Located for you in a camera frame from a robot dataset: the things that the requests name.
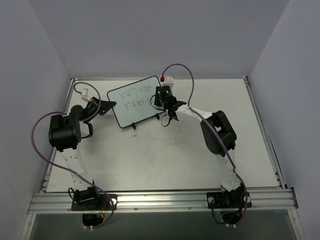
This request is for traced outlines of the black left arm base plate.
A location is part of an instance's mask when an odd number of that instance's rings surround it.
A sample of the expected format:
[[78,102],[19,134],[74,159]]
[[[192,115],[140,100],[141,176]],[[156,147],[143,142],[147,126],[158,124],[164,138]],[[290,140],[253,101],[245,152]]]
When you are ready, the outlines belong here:
[[105,194],[100,193],[98,198],[88,197],[79,201],[72,201],[72,211],[111,211],[117,209],[117,194],[109,194],[110,200]]

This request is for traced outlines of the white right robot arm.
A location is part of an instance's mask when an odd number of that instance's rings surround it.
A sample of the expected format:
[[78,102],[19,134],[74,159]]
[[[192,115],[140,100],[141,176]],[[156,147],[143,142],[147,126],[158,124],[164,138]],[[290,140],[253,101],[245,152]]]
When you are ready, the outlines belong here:
[[201,129],[206,147],[217,158],[221,188],[224,190],[223,203],[230,207],[238,203],[240,194],[246,195],[247,189],[236,171],[237,135],[226,114],[221,110],[193,109],[186,102],[177,100],[168,85],[156,88],[154,103],[166,111],[170,120],[183,121]]

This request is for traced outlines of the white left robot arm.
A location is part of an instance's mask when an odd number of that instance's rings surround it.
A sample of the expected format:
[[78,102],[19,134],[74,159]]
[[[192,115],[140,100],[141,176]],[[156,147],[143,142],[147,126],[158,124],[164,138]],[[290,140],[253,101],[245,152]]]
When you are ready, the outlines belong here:
[[70,197],[74,203],[85,205],[90,210],[100,206],[101,197],[78,145],[82,140],[93,137],[91,119],[97,115],[105,115],[115,105],[115,101],[92,97],[87,101],[86,107],[75,105],[68,115],[57,114],[50,119],[49,143],[63,157],[65,169],[70,172],[75,186],[68,189]]

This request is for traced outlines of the small white whiteboard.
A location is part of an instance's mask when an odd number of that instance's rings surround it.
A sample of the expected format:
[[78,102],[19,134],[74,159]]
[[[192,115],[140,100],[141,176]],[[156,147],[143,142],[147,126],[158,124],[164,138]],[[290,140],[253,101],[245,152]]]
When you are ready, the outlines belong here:
[[112,110],[120,128],[131,127],[163,112],[151,103],[159,86],[159,78],[151,76],[107,92],[108,100],[116,102]]

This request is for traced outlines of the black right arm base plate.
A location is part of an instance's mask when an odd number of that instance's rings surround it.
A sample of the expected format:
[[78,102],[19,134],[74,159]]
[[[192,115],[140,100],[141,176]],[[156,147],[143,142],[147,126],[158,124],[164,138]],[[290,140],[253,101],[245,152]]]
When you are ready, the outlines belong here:
[[213,209],[239,209],[245,207],[246,193],[243,192],[207,192],[207,207]]

